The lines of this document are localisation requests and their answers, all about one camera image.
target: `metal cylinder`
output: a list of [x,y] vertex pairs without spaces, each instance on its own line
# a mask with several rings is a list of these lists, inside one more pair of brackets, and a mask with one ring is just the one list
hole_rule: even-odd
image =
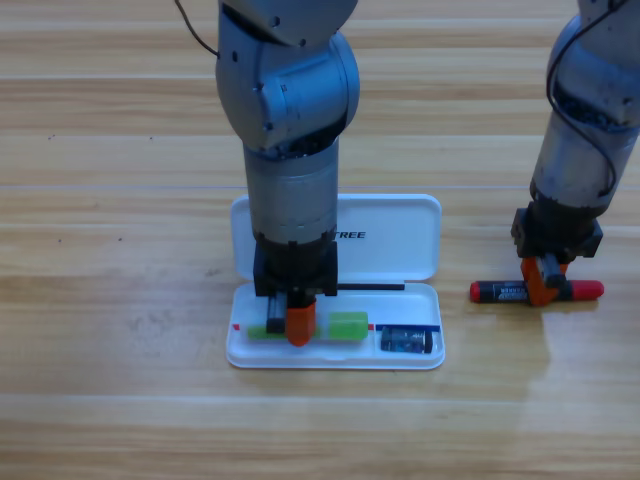
[[609,155],[615,168],[616,184],[606,195],[612,172],[605,158],[552,114],[533,175],[537,192],[566,207],[594,208],[602,213],[611,203],[638,137],[638,129],[607,132],[577,124]]
[[303,245],[335,231],[338,140],[307,157],[274,159],[246,146],[244,157],[257,240]]

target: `green block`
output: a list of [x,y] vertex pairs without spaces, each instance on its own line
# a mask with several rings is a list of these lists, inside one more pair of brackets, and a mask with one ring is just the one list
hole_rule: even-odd
[[329,339],[361,342],[369,335],[366,312],[333,312],[329,314]]

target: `blue stripe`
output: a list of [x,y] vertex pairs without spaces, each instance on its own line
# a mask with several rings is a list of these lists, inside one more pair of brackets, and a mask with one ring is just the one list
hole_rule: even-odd
[[440,325],[376,325],[376,332],[381,332],[384,327],[431,333],[440,333],[441,331]]

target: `wood grain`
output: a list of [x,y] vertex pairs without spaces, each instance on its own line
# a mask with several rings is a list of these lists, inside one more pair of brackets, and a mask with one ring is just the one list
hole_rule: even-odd
[[[184,0],[216,44],[216,5]],[[0,478],[635,480],[638,153],[598,303],[477,306],[509,230],[572,0],[363,0],[348,192],[443,205],[447,360],[429,373],[243,371],[224,356],[240,142],[170,0],[0,2]]]

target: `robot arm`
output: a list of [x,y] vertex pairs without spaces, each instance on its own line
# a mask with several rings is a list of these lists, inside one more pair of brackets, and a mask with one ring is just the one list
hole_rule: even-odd
[[313,333],[315,295],[337,293],[338,136],[360,91],[338,29],[356,3],[219,1],[216,81],[244,144],[256,294],[286,302],[287,328],[270,319],[268,329],[299,346]]
[[640,132],[640,1],[579,0],[548,71],[554,107],[531,180],[533,201],[512,227],[534,304],[553,297],[578,256],[602,239],[609,207]]

